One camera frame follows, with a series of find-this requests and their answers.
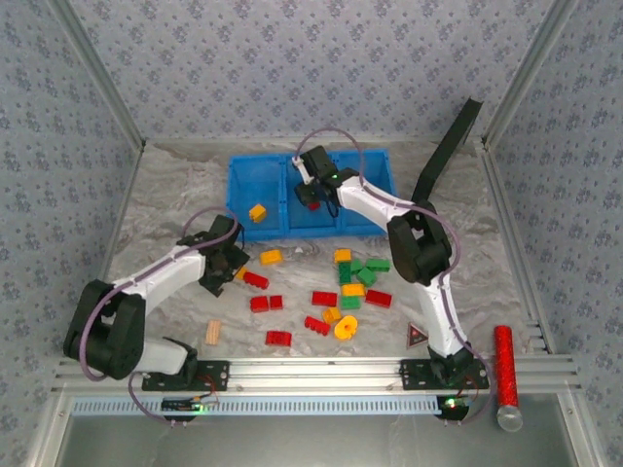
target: yellow lego brick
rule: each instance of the yellow lego brick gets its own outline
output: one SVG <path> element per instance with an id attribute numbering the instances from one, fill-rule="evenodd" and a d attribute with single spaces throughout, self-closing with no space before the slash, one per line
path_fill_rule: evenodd
<path id="1" fill-rule="evenodd" d="M 249 218 L 253 222 L 259 223 L 259 222 L 262 222 L 264 219 L 266 219 L 266 214 L 267 214 L 266 207 L 264 207 L 262 204 L 256 204 L 249 211 Z"/>
<path id="2" fill-rule="evenodd" d="M 363 284 L 346 284 L 342 286 L 342 295 L 344 297 L 363 297 L 366 295 L 366 289 Z"/>
<path id="3" fill-rule="evenodd" d="M 240 279 L 243 280 L 244 278 L 244 273 L 247 272 L 249 269 L 247 269 L 245 266 L 243 266 L 242 268 L 240 268 L 240 270 L 236 273 L 236 279 Z"/>
<path id="4" fill-rule="evenodd" d="M 341 263 L 342 261 L 350 261 L 350 250 L 335 250 L 335 262 Z"/>
<path id="5" fill-rule="evenodd" d="M 283 261 L 283 256 L 279 250 L 269 250 L 260 254 L 260 264 L 262 266 L 275 265 Z"/>
<path id="6" fill-rule="evenodd" d="M 337 307 L 331 306 L 330 308 L 322 311 L 322 319 L 325 323 L 332 324 L 335 323 L 337 320 L 342 319 L 342 314 Z"/>

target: patterned wallpaper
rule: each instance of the patterned wallpaper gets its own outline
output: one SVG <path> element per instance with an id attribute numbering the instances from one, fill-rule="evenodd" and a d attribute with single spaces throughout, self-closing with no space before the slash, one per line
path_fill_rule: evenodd
<path id="1" fill-rule="evenodd" d="M 134 158 L 47 3 L 0 18 L 0 465 L 21 465 Z"/>
<path id="2" fill-rule="evenodd" d="M 623 465 L 623 4 L 580 2 L 495 149 L 560 352 Z"/>
<path id="3" fill-rule="evenodd" d="M 141 134 L 482 134 L 552 0 L 72 0 Z"/>

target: gray floor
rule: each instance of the gray floor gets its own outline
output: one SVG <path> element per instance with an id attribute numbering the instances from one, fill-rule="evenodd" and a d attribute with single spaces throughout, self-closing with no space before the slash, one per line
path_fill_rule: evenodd
<path id="1" fill-rule="evenodd" d="M 521 408 L 514 434 L 497 427 L 494 408 L 462 427 L 428 415 L 224 416 L 173 429 L 142 416 L 78 417 L 57 467 L 575 466 L 556 398 L 523 397 Z"/>
<path id="2" fill-rule="evenodd" d="M 329 144 L 327 148 L 348 145 Z M 210 144 L 175 142 L 155 147 L 148 144 L 132 190 L 109 274 L 121 278 L 142 269 L 166 253 L 179 238 L 180 226 L 208 205 L 224 205 L 229 156 L 267 152 L 291 152 L 296 144 Z M 388 148 L 398 194 L 409 198 L 421 168 L 436 145 L 429 142 L 392 142 Z M 521 309 L 504 253 L 480 162 L 473 149 L 457 153 L 439 180 L 432 197 L 437 211 L 458 229 L 464 256 L 452 276 L 460 322 L 474 345 L 493 350 L 493 328 L 508 324 L 515 332 L 518 352 L 530 352 Z M 209 228 L 209 214 L 194 226 Z M 196 346 L 202 358 L 244 356 L 424 356 L 425 347 L 407 351 L 409 321 L 425 327 L 411 285 L 395 271 L 381 274 L 376 289 L 393 294 L 390 310 L 364 305 L 353 314 L 359 320 L 357 336 L 337 341 L 303 326 L 305 316 L 320 317 L 311 306 L 312 290 L 338 292 L 333 263 L 335 248 L 351 248 L 355 257 L 389 258 L 384 237 L 342 237 L 321 240 L 283 240 L 248 245 L 251 270 L 271 281 L 270 294 L 282 294 L 284 311 L 254 315 L 248 299 L 258 289 L 241 282 L 226 285 L 216 299 L 198 284 L 185 287 L 162 303 L 147 318 L 150 336 L 169 336 Z M 285 262 L 263 268 L 262 251 L 280 248 Z M 217 346 L 203 344 L 209 319 L 223 321 Z M 264 345 L 271 329 L 293 333 L 290 348 Z"/>

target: blue tray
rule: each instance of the blue tray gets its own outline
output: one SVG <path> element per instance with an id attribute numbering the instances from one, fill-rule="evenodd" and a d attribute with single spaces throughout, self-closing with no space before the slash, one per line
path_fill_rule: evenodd
<path id="1" fill-rule="evenodd" d="M 331 217 L 324 203 L 309 211 L 294 194 L 301 175 L 292 166 L 293 154 L 232 156 L 227 184 L 227 207 L 244 226 L 247 240 L 280 238 L 323 238 L 344 235 L 381 235 L 384 231 L 359 214 L 340 209 Z M 359 169 L 357 151 L 330 151 L 335 165 Z M 396 195 L 389 158 L 385 149 L 367 149 L 365 177 L 382 190 Z M 249 210 L 262 204 L 268 214 L 259 224 L 249 219 Z"/>

